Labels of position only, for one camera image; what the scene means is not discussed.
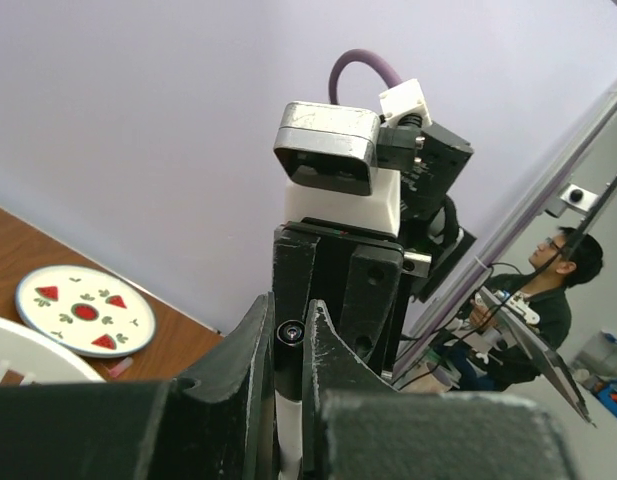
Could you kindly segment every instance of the decorative plate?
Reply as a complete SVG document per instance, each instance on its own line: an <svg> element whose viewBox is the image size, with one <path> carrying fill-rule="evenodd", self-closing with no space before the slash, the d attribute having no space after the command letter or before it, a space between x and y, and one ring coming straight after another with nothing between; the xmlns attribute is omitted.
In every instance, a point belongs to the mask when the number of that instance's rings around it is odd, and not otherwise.
<svg viewBox="0 0 617 480"><path fill-rule="evenodd" d="M87 357L124 357L145 347L156 330L150 305L104 272L56 265L26 275L15 292L21 319Z"/></svg>

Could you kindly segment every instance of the wooden table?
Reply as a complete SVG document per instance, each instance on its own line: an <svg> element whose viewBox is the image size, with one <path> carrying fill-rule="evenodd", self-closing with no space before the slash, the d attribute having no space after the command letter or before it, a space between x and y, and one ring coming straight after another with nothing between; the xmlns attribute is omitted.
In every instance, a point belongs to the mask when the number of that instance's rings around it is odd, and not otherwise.
<svg viewBox="0 0 617 480"><path fill-rule="evenodd" d="M0 209L0 317L23 323L15 308L15 288L29 272L57 264L81 265L106 271L70 248ZM140 292L157 317L157 333L143 350L132 355L133 364L117 380L170 378L188 367L222 337ZM121 359L86 359L106 380L107 368Z"/></svg>

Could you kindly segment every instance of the white plate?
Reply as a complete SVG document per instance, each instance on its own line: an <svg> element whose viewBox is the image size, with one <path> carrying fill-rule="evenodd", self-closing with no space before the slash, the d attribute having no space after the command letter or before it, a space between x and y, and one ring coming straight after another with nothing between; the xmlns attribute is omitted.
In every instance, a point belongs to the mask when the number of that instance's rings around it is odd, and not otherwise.
<svg viewBox="0 0 617 480"><path fill-rule="evenodd" d="M88 357L124 357L155 335L155 314L137 291L86 267L34 270L19 282L15 303L29 327Z"/></svg>
<svg viewBox="0 0 617 480"><path fill-rule="evenodd" d="M21 385L104 381L67 348L31 328L0 318L0 383L1 375L9 372L22 377Z"/></svg>

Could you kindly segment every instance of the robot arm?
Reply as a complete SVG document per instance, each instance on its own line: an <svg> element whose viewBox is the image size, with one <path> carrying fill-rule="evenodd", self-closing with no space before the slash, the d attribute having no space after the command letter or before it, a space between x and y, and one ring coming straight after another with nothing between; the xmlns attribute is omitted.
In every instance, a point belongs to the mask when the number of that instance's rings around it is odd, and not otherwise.
<svg viewBox="0 0 617 480"><path fill-rule="evenodd" d="M432 122L416 81L391 83L383 115L288 105L272 292L204 358L166 382L0 388L0 467L19 460L8 478L574 478L566 455L542 456L563 449L535 406L386 381L410 298L471 239L444 237L458 232L446 194L472 149ZM472 449L446 448L458 422Z"/></svg>

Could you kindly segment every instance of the bolt hole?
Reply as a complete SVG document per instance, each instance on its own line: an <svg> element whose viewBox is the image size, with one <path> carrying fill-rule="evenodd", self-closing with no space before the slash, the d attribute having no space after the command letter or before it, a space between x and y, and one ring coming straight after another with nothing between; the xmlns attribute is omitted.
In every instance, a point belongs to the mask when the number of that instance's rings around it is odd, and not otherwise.
<svg viewBox="0 0 617 480"><path fill-rule="evenodd" d="M177 379L177 386L180 390L189 390L199 385L199 383L200 382L195 380L194 378L183 377Z"/></svg>
<svg viewBox="0 0 617 480"><path fill-rule="evenodd" d="M355 340L355 353L359 358L365 358L372 350L372 340L367 335L357 337Z"/></svg>
<svg viewBox="0 0 617 480"><path fill-rule="evenodd" d="M371 267L368 270L368 283L371 285L379 285L379 283L384 279L384 272L381 271L380 268Z"/></svg>

